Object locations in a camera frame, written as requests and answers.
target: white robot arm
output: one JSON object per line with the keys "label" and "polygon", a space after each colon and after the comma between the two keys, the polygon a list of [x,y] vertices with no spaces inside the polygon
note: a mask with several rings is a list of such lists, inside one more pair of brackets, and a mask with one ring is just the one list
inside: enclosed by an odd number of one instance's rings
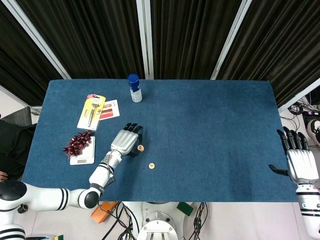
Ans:
{"label": "white robot arm", "polygon": [[295,192],[306,231],[312,238],[320,240],[320,190],[314,186],[319,180],[315,157],[301,132],[283,129],[286,135],[280,130],[277,132],[287,155],[288,170],[273,165],[269,167],[277,174],[289,176],[298,185]]}
{"label": "white robot arm", "polygon": [[114,177],[114,170],[122,156],[136,156],[132,152],[136,141],[142,141],[142,129],[136,123],[128,123],[111,144],[109,151],[89,178],[89,189],[70,191],[65,188],[39,188],[16,180],[0,182],[0,240],[24,240],[25,232],[14,224],[14,215],[20,205],[27,205],[35,211],[61,211],[68,206],[92,209],[99,203],[108,181]]}

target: blue felt surface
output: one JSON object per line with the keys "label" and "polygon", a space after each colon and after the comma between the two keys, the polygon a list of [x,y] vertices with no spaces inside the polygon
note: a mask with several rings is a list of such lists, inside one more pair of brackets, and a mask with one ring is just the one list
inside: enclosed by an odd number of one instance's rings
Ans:
{"label": "blue felt surface", "polygon": [[[144,127],[145,151],[124,157],[103,201],[295,202],[276,130],[281,121],[265,81],[141,80],[143,99],[131,100],[127,80],[51,81],[23,181],[39,187],[88,188],[89,177],[126,123]],[[95,163],[70,166],[62,151],[82,132],[77,123],[87,94],[118,100],[120,116],[95,133]],[[155,169],[148,168],[155,163]]]}

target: grape bunch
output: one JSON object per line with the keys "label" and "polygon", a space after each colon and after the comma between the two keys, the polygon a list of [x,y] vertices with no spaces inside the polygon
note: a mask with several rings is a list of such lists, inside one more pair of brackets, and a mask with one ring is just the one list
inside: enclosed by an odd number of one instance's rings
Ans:
{"label": "grape bunch", "polygon": [[91,143],[90,137],[92,136],[92,131],[79,132],[78,135],[73,136],[69,141],[68,146],[64,147],[62,150],[66,153],[68,158],[71,156],[79,156],[82,150]]}

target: spray can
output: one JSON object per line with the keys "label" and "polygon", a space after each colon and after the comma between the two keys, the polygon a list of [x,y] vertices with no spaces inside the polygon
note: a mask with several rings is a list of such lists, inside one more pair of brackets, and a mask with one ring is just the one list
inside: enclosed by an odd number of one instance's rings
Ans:
{"label": "spray can", "polygon": [[132,101],[139,103],[142,100],[142,94],[139,83],[139,76],[137,74],[130,74],[128,76],[128,82],[130,87],[130,93]]}

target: curtain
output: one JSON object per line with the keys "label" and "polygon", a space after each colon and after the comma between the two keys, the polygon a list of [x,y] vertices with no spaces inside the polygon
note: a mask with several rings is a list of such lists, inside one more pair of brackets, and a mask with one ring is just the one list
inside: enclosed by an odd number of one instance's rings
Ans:
{"label": "curtain", "polygon": [[2,2],[0,31],[0,85],[31,106],[41,105],[49,81],[61,76]]}
{"label": "curtain", "polygon": [[144,78],[135,0],[18,0],[72,78]]}
{"label": "curtain", "polygon": [[319,77],[319,1],[253,0],[218,79],[270,81],[281,106]]}
{"label": "curtain", "polygon": [[209,79],[241,0],[151,0],[155,79]]}

